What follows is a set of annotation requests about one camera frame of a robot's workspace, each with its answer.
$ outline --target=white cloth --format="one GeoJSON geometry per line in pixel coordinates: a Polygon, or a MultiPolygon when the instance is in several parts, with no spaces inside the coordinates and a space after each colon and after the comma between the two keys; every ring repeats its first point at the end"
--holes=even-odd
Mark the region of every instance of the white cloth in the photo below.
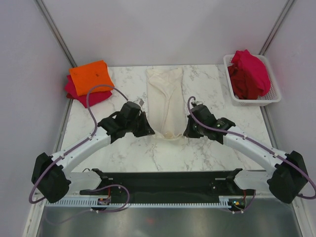
{"type": "Polygon", "coordinates": [[[147,70],[148,120],[157,138],[176,140],[186,129],[182,78],[182,68],[147,70]]]}

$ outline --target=red cloth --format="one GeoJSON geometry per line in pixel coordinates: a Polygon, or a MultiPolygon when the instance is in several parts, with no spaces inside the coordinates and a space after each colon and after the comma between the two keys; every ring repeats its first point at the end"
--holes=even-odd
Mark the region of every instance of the red cloth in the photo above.
{"type": "Polygon", "coordinates": [[[235,65],[231,65],[228,67],[228,72],[234,94],[240,100],[256,100],[258,98],[258,87],[243,70],[239,70],[235,65]]]}
{"type": "MultiPolygon", "coordinates": [[[[67,98],[76,99],[80,103],[82,103],[85,108],[87,108],[87,103],[86,103],[87,95],[78,96],[77,92],[76,92],[76,87],[74,85],[74,82],[73,82],[71,76],[68,75],[67,79],[68,79],[68,83],[65,86],[65,91],[68,92],[67,98]]],[[[112,95],[112,93],[110,91],[91,93],[89,95],[89,106],[93,106],[97,103],[100,103],[100,102],[108,99],[111,95],[112,95]]]]}
{"type": "Polygon", "coordinates": [[[236,51],[232,63],[238,68],[238,71],[243,71],[245,78],[252,79],[258,88],[260,96],[265,96],[269,92],[271,87],[269,75],[266,66],[259,58],[251,55],[248,50],[236,51]]]}

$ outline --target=fabric pile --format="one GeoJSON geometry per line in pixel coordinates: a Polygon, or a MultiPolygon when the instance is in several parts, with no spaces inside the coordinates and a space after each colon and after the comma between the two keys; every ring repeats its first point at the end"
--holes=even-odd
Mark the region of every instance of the fabric pile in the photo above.
{"type": "Polygon", "coordinates": [[[269,92],[269,74],[259,58],[251,55],[248,50],[236,51],[232,64],[228,72],[238,99],[256,100],[258,96],[265,96],[269,92]]]}
{"type": "MultiPolygon", "coordinates": [[[[69,69],[68,83],[65,86],[67,98],[78,100],[87,108],[86,97],[89,90],[100,84],[114,86],[107,64],[101,60],[87,65],[69,69]]],[[[108,99],[112,93],[110,87],[95,88],[89,96],[89,106],[108,99]]]]}
{"type": "Polygon", "coordinates": [[[155,131],[154,137],[178,140],[186,129],[186,116],[182,93],[182,68],[173,70],[148,69],[147,94],[148,121],[155,131]]]}

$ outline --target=folded clothes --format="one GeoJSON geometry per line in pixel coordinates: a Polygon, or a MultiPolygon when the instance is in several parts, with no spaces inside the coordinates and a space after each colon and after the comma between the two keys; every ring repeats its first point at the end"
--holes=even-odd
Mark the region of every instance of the folded clothes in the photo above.
{"type": "MultiPolygon", "coordinates": [[[[108,66],[103,60],[70,68],[69,72],[78,96],[86,95],[96,85],[108,84],[114,86],[108,73],[108,66]]],[[[103,86],[94,89],[93,92],[109,90],[112,90],[112,88],[103,86]]]]}
{"type": "Polygon", "coordinates": [[[259,58],[251,55],[248,50],[236,51],[236,54],[232,58],[232,63],[238,70],[238,73],[236,73],[236,69],[234,70],[235,79],[232,80],[232,85],[235,85],[233,87],[238,87],[236,83],[239,84],[241,80],[244,80],[243,84],[245,86],[249,86],[248,93],[243,94],[243,98],[250,99],[248,95],[251,95],[251,98],[253,98],[254,94],[256,94],[257,92],[260,96],[265,96],[269,92],[271,82],[269,79],[268,71],[266,69],[266,66],[263,64],[263,62],[261,62],[259,58]],[[244,76],[239,78],[235,82],[236,78],[239,75],[244,76]],[[255,85],[255,87],[257,87],[258,90],[254,92],[249,92],[249,90],[254,90],[253,85],[255,85]]]}
{"type": "MultiPolygon", "coordinates": [[[[85,108],[87,108],[87,102],[86,102],[87,95],[78,96],[77,92],[76,92],[75,85],[74,85],[73,80],[72,80],[72,77],[70,75],[68,75],[67,79],[68,79],[68,83],[65,86],[65,90],[68,92],[67,98],[76,99],[80,103],[82,103],[85,108]]],[[[110,91],[90,93],[89,106],[93,106],[97,103],[100,103],[100,102],[108,99],[111,95],[112,95],[112,93],[110,91]]]]}

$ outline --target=pink cloth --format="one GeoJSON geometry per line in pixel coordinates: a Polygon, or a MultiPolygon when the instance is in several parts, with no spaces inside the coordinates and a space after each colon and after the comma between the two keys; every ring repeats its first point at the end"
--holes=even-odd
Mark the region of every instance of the pink cloth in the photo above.
{"type": "Polygon", "coordinates": [[[252,78],[259,90],[260,96],[265,96],[269,92],[271,87],[269,75],[266,66],[259,58],[251,55],[248,50],[236,51],[232,63],[235,64],[239,70],[243,70],[248,77],[252,78]]]}
{"type": "MultiPolygon", "coordinates": [[[[65,86],[65,91],[68,92],[67,98],[74,98],[83,104],[85,108],[87,108],[87,95],[78,96],[76,92],[76,87],[70,75],[67,76],[68,83],[65,86]]],[[[93,106],[97,103],[100,103],[106,99],[108,99],[112,93],[110,91],[103,92],[94,92],[89,95],[89,106],[93,106]]]]}

